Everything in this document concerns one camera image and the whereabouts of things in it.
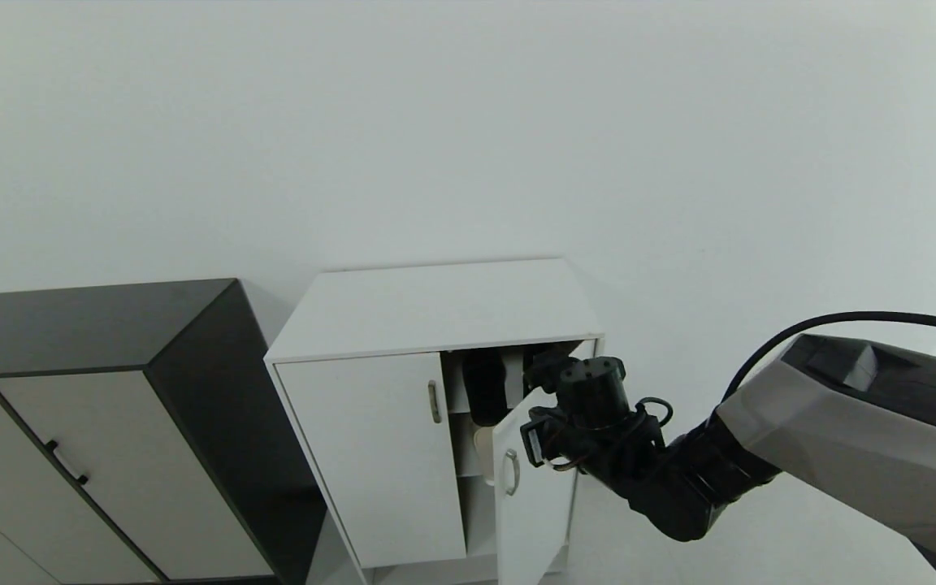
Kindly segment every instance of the white wall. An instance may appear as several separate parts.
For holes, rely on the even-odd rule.
[[[0,3],[0,290],[238,276],[272,338],[320,270],[535,255],[671,433],[788,323],[936,312],[936,5]],[[926,582],[766,492],[650,566]]]

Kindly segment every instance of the cabinet shelf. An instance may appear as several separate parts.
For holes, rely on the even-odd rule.
[[[493,486],[482,477],[461,478],[461,517],[465,525],[465,548],[469,557],[497,554],[497,510]]]

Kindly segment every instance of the wire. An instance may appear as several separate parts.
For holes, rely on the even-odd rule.
[[[910,312],[902,311],[848,311],[840,312],[840,314],[824,314],[816,316],[816,318],[806,319],[806,321],[783,329],[776,336],[766,341],[764,345],[761,345],[760,348],[750,356],[750,359],[743,363],[739,371],[736,371],[735,377],[728,383],[728,389],[725,390],[725,396],[721,398],[721,402],[728,400],[728,397],[731,397],[733,393],[735,393],[735,390],[738,390],[739,386],[743,384],[743,379],[750,373],[750,370],[753,370],[753,367],[757,366],[757,363],[761,361],[762,357],[768,355],[770,351],[778,347],[781,342],[808,329],[813,329],[822,325],[830,325],[830,323],[848,323],[854,321],[911,323],[911,325],[936,327],[936,315],[910,314]]]
[[[674,407],[671,406],[669,402],[666,402],[664,399],[661,399],[661,397],[654,397],[654,396],[643,397],[643,399],[639,401],[638,406],[644,406],[646,404],[658,404],[666,408],[666,416],[664,416],[664,418],[660,420],[661,427],[665,427],[666,423],[669,423],[670,419],[674,417]]]

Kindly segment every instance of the floor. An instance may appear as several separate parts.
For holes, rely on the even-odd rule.
[[[342,566],[348,556],[336,531],[323,534],[320,547],[328,538],[334,553],[314,564],[309,585],[360,585]],[[936,585],[936,573],[904,538],[785,475],[687,544],[662,536],[619,496],[582,477],[570,542],[569,570],[542,585]]]

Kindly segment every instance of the cabinet handle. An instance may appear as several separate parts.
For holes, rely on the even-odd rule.
[[[431,405],[431,421],[433,423],[442,423],[443,419],[439,416],[439,399],[436,397],[436,382],[428,380],[428,404]]]
[[[519,455],[517,455],[515,449],[509,448],[508,451],[505,451],[505,459],[510,459],[512,462],[512,473],[515,478],[512,487],[505,488],[505,493],[509,496],[515,496],[515,492],[519,490]]]
[[[65,470],[72,478],[74,478],[76,482],[78,482],[78,485],[85,485],[88,483],[88,475],[78,474],[78,471],[75,471],[77,467],[72,466],[70,462],[67,462],[66,459],[63,459],[63,457],[60,457],[59,452],[56,451],[56,448],[59,447],[59,445],[59,442],[56,442],[56,440],[49,440],[49,442],[45,444],[45,448],[48,449],[48,451],[53,455],[53,457],[56,459],[56,462],[58,462],[60,466],[63,467],[63,470]]]

